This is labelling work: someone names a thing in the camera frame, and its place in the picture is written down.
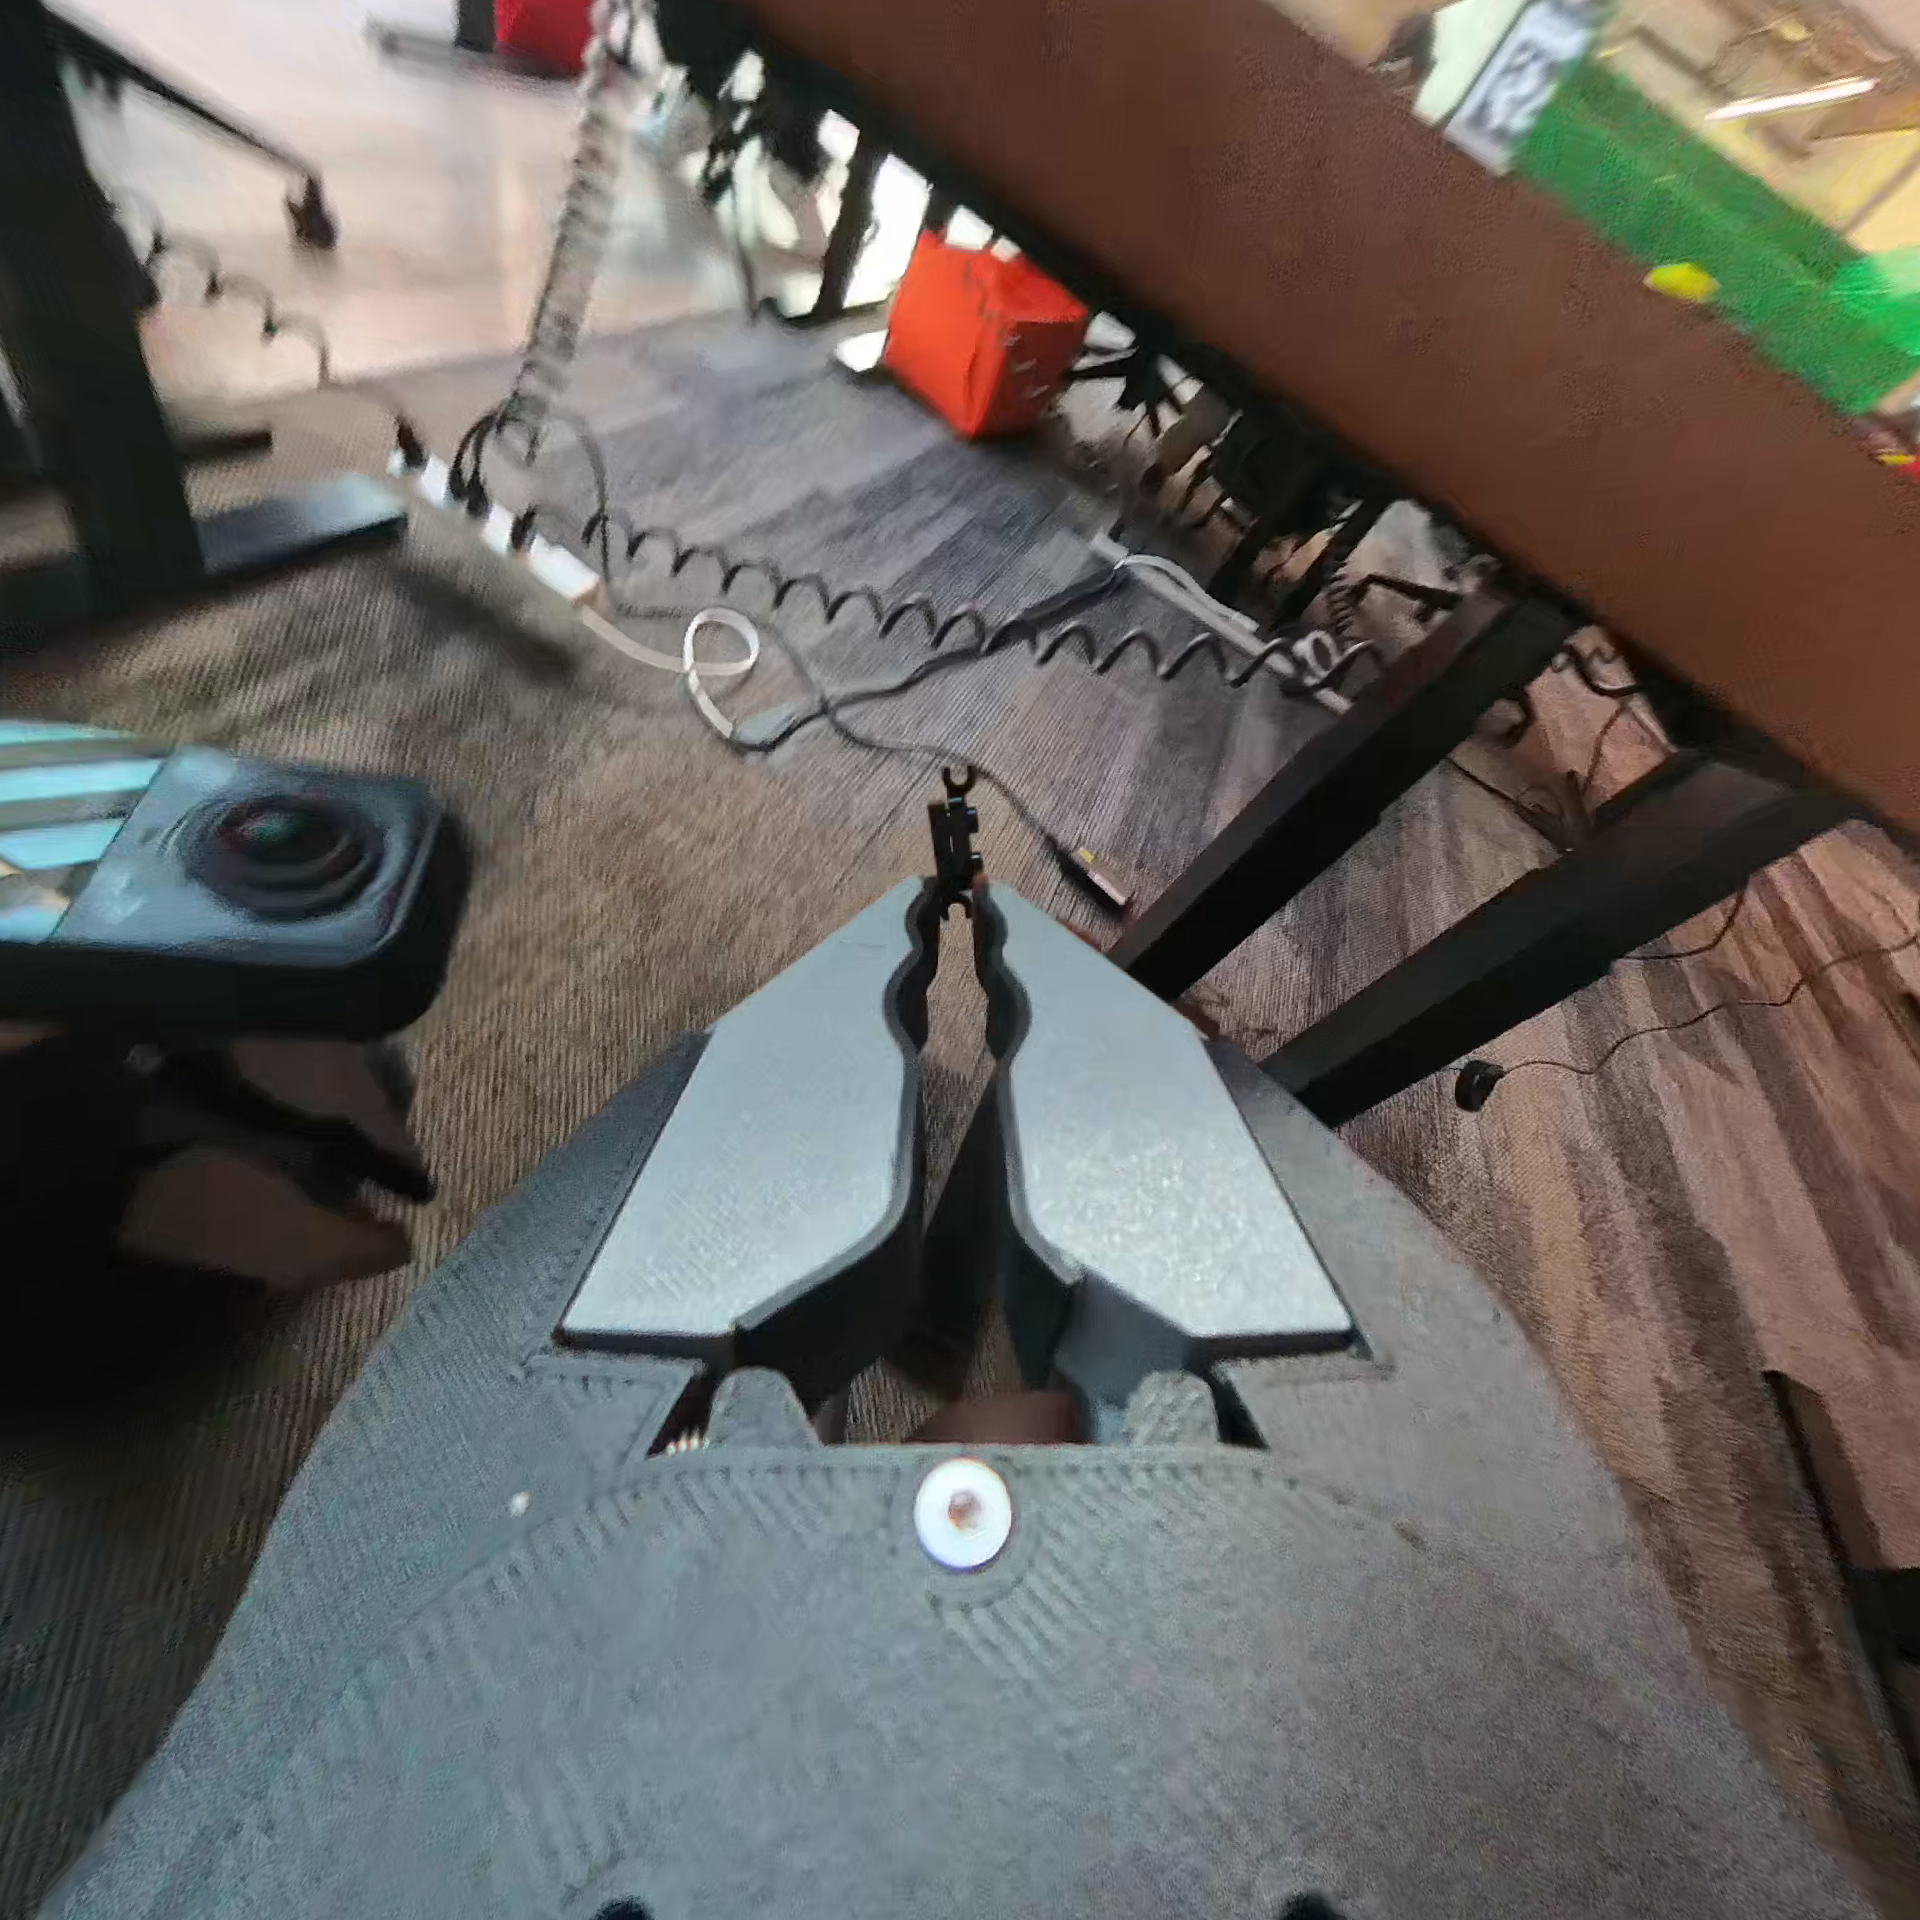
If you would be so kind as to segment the small white power strip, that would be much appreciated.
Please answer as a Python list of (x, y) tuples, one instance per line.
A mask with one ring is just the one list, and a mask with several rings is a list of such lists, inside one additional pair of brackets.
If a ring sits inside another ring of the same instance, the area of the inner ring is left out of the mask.
[(1323, 626), (1262, 638), (1251, 615), (1219, 600), (1172, 560), (1134, 550), (1107, 534), (1093, 537), (1091, 552), (1108, 561), (1116, 585), (1152, 591), (1164, 605), (1198, 621), (1202, 635), (1224, 642), (1233, 657), (1234, 686), (1266, 672), (1281, 679), (1290, 696), (1318, 704), (1328, 712), (1346, 712), (1354, 705), (1339, 683), (1357, 663), (1376, 656), (1368, 640), (1344, 640)]

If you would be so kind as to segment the person's left hand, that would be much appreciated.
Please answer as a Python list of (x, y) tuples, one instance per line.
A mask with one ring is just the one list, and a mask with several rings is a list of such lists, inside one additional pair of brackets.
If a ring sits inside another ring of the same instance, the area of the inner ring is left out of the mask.
[(286, 1166), (210, 1144), (138, 1176), (115, 1247), (274, 1290), (370, 1280), (413, 1256), (410, 1230), (358, 1187), (301, 1184)]

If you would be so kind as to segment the printed black white tag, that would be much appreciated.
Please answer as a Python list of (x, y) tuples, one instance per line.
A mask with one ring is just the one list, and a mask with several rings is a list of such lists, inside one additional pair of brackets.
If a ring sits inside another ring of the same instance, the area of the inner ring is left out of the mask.
[(1432, 15), (1432, 59), (1412, 112), (1504, 176), (1613, 5), (1454, 1)]

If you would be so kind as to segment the black desk leg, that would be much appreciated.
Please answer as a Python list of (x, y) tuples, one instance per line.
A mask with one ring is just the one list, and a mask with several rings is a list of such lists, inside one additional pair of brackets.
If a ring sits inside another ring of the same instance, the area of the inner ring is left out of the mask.
[(6, 367), (78, 538), (4, 567), (6, 654), (403, 533), (405, 507), (362, 472), (194, 513), (35, 1), (2, 5), (2, 291)]

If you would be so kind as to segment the green lego baseplate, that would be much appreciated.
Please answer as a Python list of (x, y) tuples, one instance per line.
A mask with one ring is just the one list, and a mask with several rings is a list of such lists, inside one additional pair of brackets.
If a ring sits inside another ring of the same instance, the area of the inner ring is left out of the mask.
[(1726, 325), (1846, 415), (1915, 374), (1915, 249), (1858, 251), (1606, 63), (1587, 61), (1561, 82), (1509, 173), (1641, 271), (1709, 274)]

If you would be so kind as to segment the small black lego piece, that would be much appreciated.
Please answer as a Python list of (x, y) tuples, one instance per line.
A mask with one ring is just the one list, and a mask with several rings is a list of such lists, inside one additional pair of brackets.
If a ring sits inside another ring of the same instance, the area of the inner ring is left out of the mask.
[(950, 913), (973, 919), (986, 882), (986, 859), (977, 846), (979, 816), (972, 799), (979, 767), (972, 761), (941, 766), (945, 793), (928, 805), (931, 874), (923, 882), (925, 925), (945, 934)]

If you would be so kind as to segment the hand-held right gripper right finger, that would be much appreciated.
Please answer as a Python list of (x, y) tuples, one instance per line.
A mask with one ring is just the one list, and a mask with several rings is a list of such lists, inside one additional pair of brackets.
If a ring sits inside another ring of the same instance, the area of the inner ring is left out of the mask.
[(977, 894), (973, 929), (1024, 1375), (1117, 1427), (1152, 1375), (1355, 1355), (1354, 1310), (1202, 1031), (1011, 886)]

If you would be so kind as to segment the brown wooden table black frame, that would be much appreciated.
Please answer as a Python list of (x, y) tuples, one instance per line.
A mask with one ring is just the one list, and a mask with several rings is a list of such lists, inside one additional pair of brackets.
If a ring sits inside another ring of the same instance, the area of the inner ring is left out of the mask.
[(1915, 843), (1915, 485), (1272, 5), (744, 5), (1060, 280), (1504, 565), (1134, 923), (1174, 999), (1602, 626), (1692, 754), (1269, 1058), (1337, 1125), (1846, 817)]

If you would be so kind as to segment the orange fabric box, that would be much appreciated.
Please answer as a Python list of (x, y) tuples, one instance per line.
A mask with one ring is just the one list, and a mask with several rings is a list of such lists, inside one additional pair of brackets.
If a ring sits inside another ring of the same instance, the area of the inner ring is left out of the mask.
[(881, 370), (963, 441), (1040, 424), (1093, 314), (1022, 253), (922, 230), (881, 347)]

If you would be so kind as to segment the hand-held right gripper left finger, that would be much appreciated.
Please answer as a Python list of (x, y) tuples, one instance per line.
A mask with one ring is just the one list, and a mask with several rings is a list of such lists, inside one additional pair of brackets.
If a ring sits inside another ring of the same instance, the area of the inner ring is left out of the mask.
[(928, 925), (905, 880), (706, 1029), (562, 1345), (761, 1368), (805, 1405), (893, 1345), (922, 1294)]

